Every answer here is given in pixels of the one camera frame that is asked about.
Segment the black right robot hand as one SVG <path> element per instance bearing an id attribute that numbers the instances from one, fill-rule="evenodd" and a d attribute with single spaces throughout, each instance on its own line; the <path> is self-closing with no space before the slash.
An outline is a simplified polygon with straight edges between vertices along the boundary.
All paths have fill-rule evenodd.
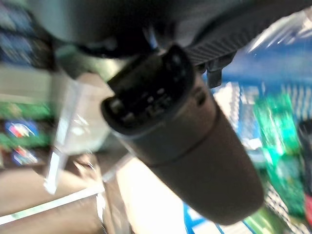
<path id="1" fill-rule="evenodd" d="M 204 83 L 309 0 L 31 0 L 37 22 L 88 59 L 125 61 L 100 111 L 120 142 L 200 215 L 229 225 L 263 204 L 251 159 Z"/>

